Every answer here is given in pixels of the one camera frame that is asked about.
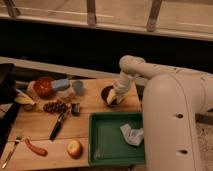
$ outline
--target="apple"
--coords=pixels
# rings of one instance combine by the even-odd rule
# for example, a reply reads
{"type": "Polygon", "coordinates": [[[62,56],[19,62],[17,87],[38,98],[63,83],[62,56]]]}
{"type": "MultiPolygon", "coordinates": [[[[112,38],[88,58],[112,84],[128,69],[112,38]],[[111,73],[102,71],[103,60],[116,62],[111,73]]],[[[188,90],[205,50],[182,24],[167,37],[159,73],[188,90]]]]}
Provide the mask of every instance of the apple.
{"type": "Polygon", "coordinates": [[[74,159],[81,156],[82,149],[82,145],[78,140],[71,140],[67,145],[67,152],[74,159]]]}

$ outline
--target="green tray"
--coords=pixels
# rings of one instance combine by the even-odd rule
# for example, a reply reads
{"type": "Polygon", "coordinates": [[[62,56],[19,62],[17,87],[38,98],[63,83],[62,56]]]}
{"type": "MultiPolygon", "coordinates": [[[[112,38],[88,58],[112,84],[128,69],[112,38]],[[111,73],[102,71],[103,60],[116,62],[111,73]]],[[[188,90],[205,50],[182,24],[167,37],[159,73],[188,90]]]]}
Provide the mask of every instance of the green tray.
{"type": "Polygon", "coordinates": [[[126,143],[120,126],[142,127],[137,112],[92,113],[89,123],[89,164],[91,166],[145,164],[144,143],[139,147],[126,143]]]}

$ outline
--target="dark floor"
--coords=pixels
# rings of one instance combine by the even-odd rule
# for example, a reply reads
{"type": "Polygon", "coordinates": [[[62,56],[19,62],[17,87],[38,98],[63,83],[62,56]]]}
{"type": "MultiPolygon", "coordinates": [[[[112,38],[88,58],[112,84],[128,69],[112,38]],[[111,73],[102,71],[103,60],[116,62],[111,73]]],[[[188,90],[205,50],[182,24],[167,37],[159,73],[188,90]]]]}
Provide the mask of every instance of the dark floor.
{"type": "Polygon", "coordinates": [[[126,54],[213,73],[213,42],[0,20],[0,56],[118,73],[126,54]]]}

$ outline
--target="wooden table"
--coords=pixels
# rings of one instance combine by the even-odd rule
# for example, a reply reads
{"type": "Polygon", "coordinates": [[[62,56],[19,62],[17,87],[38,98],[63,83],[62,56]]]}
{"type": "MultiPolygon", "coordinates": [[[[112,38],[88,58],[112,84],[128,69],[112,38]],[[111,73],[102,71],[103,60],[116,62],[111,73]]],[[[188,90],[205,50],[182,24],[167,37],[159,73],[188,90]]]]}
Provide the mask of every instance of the wooden table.
{"type": "Polygon", "coordinates": [[[130,91],[126,94],[121,104],[117,107],[109,108],[101,99],[101,91],[104,87],[112,85],[114,79],[87,79],[82,81],[84,82],[85,93],[83,96],[76,96],[74,99],[74,101],[80,102],[80,115],[67,117],[56,140],[53,142],[49,140],[49,135],[58,115],[45,113],[42,107],[48,101],[59,99],[59,93],[53,99],[43,100],[34,92],[32,88],[34,82],[29,84],[28,93],[37,102],[37,106],[33,111],[20,109],[2,154],[1,165],[12,149],[16,135],[22,133],[22,140],[29,138],[32,144],[45,148],[48,151],[48,155],[41,157],[34,154],[22,141],[17,146],[7,166],[8,170],[40,170],[89,166],[88,130],[90,113],[141,111],[135,84],[132,84],[130,91]],[[67,144],[71,139],[78,139],[83,145],[83,154],[77,160],[72,159],[66,151],[67,144]]]}

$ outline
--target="white cloth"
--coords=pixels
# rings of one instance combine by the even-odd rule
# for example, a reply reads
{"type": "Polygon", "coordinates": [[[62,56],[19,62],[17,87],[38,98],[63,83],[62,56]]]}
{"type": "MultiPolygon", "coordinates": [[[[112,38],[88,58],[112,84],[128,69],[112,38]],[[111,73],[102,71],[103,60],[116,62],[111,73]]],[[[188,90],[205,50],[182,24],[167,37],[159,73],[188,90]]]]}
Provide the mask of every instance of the white cloth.
{"type": "Polygon", "coordinates": [[[139,146],[144,139],[143,128],[131,129],[129,124],[125,124],[120,129],[125,141],[130,145],[139,146]]]}

